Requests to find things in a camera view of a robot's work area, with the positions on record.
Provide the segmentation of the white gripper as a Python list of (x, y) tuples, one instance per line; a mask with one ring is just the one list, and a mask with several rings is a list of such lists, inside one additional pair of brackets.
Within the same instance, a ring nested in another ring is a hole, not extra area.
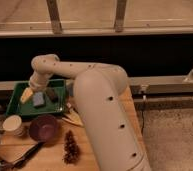
[(51, 74), (40, 74), (36, 71), (33, 72), (29, 79), (29, 86), (27, 87), (21, 97), (20, 102), (24, 104), (27, 100), (31, 98), (33, 92), (44, 91), (49, 83), (49, 79), (52, 77)]

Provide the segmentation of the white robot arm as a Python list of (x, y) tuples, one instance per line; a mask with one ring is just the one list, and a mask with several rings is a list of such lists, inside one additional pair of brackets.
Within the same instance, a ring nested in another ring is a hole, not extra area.
[(66, 62), (55, 54), (32, 59), (29, 86), (44, 90), (59, 75), (74, 80), (73, 97), (100, 171), (152, 171), (119, 96), (128, 75), (119, 65)]

